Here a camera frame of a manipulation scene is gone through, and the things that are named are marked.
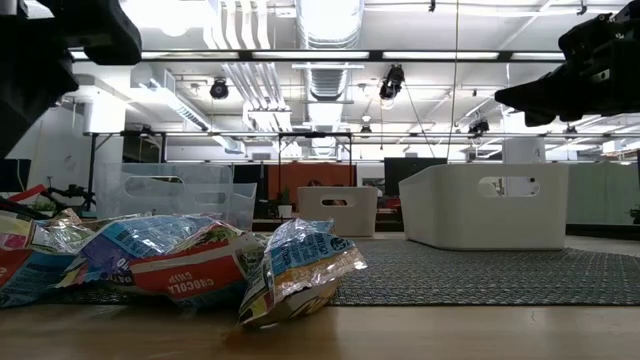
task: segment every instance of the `ductwork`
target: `ductwork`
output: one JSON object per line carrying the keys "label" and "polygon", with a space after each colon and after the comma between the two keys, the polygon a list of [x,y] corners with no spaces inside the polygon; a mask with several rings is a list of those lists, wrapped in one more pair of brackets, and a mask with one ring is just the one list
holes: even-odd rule
{"label": "ductwork", "polygon": [[[304,49],[343,50],[358,46],[364,0],[296,0],[298,37]],[[309,104],[314,125],[332,125],[337,130],[344,105],[349,70],[307,69],[309,98],[326,104]],[[327,141],[313,140],[317,155],[331,155]]]}

